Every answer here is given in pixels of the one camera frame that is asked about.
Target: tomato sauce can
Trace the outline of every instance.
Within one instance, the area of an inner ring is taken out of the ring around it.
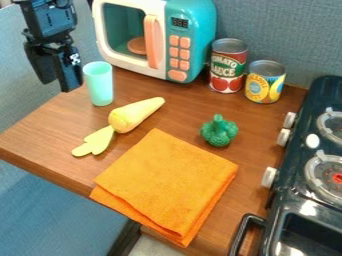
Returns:
[[[213,42],[210,66],[210,87],[221,93],[233,93],[244,84],[247,44],[235,38]]]
[[[249,65],[245,95],[256,103],[273,103],[279,100],[286,70],[271,60],[257,60]]]

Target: black camera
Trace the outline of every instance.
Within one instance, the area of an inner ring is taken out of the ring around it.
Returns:
[[[81,86],[81,58],[70,36],[77,24],[72,0],[13,2],[20,5],[25,17],[24,49],[40,81],[47,84],[57,78],[63,92]]]

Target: black toy stove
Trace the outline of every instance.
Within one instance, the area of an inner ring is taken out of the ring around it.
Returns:
[[[267,219],[246,214],[228,255],[238,255],[251,224],[262,230],[256,255],[342,255],[342,77],[315,80],[284,127],[283,162],[262,181],[271,188]]]

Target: orange towel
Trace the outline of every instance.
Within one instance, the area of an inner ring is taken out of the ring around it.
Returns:
[[[90,197],[186,247],[237,165],[158,129],[95,179]]]

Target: pink button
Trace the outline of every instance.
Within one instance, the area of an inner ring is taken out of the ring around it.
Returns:
[[[181,50],[180,56],[183,60],[188,60],[188,59],[190,59],[190,51],[189,50]]]
[[[179,44],[179,36],[171,35],[169,37],[169,43],[173,46],[178,46]]]
[[[181,38],[180,45],[181,45],[182,48],[187,49],[187,48],[190,47],[190,44],[191,44],[191,39],[189,37],[182,37]]]
[[[169,53],[170,53],[171,57],[177,58],[178,57],[178,48],[170,47]]]
[[[170,70],[168,73],[172,80],[183,82],[186,79],[186,73],[178,70]]]
[[[174,59],[174,58],[171,58],[171,59],[170,59],[170,66],[171,66],[172,68],[178,68],[178,62],[179,62],[179,60]]]
[[[189,68],[190,68],[190,63],[189,63],[189,61],[181,60],[181,61],[179,62],[179,68],[180,68],[181,70],[184,70],[184,71],[189,70]]]

